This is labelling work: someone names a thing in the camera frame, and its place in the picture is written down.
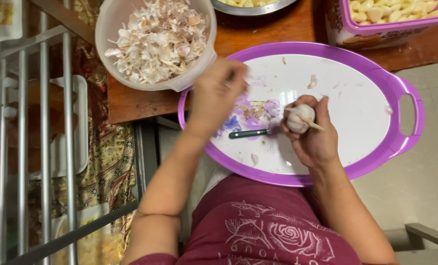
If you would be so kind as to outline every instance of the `white container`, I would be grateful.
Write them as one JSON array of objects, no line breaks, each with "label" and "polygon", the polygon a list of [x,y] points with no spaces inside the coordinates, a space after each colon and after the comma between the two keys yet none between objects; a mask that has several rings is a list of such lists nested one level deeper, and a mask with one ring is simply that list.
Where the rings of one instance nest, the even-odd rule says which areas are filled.
[{"label": "white container", "polygon": [[127,25],[129,16],[133,13],[134,8],[140,9],[141,7],[145,7],[143,0],[105,0],[101,5],[98,22],[96,23],[95,39],[96,49],[104,66],[119,82],[139,90],[156,91],[172,89],[176,92],[180,92],[190,87],[196,77],[198,77],[217,56],[214,51],[217,22],[216,14],[214,13],[214,8],[210,0],[191,0],[190,4],[192,9],[206,15],[206,32],[209,33],[209,39],[203,54],[181,75],[156,84],[139,84],[129,81],[126,79],[126,74],[120,73],[116,69],[114,63],[117,62],[118,59],[115,56],[104,56],[104,52],[107,49],[118,47],[115,43],[109,42],[108,39],[117,40],[119,38],[118,30],[122,28],[122,23]]}]

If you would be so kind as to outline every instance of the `metal bowl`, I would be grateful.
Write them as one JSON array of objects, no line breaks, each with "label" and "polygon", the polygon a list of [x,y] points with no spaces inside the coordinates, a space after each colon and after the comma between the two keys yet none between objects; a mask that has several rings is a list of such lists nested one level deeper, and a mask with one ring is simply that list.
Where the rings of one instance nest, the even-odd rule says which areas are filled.
[{"label": "metal bowl", "polygon": [[212,6],[216,10],[219,10],[226,14],[239,15],[239,16],[256,16],[256,15],[265,15],[265,14],[273,13],[275,11],[278,11],[280,9],[283,9],[291,5],[296,1],[297,0],[279,0],[274,2],[273,4],[265,5],[262,7],[240,8],[240,7],[234,7],[228,4],[224,4],[218,0],[211,0]]}]

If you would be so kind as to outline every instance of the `garlic skin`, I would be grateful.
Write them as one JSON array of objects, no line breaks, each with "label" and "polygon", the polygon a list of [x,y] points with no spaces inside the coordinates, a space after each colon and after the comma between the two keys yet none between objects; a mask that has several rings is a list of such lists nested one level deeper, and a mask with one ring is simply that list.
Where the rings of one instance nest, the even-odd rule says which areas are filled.
[{"label": "garlic skin", "polygon": [[301,104],[285,110],[289,111],[286,125],[293,133],[302,134],[311,127],[324,130],[321,126],[314,123],[316,112],[310,106]]}]

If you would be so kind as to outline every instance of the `forearm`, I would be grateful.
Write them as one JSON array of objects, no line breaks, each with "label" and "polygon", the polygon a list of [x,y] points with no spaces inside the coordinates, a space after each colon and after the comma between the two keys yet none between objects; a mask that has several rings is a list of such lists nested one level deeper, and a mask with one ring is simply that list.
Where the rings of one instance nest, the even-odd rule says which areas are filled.
[{"label": "forearm", "polygon": [[147,185],[139,205],[141,214],[179,215],[188,199],[199,157],[207,143],[183,131]]},{"label": "forearm", "polygon": [[348,241],[361,262],[395,264],[394,251],[360,200],[340,162],[311,170],[317,200],[327,225]]}]

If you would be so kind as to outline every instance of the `left hand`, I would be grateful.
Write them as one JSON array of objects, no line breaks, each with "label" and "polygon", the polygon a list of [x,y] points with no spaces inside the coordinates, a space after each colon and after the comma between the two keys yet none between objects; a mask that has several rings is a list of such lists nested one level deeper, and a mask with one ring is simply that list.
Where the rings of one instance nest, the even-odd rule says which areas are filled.
[{"label": "left hand", "polygon": [[[230,72],[232,81],[225,84]],[[239,61],[218,58],[194,83],[192,108],[186,132],[208,140],[224,124],[239,95],[247,91],[248,67]]]}]

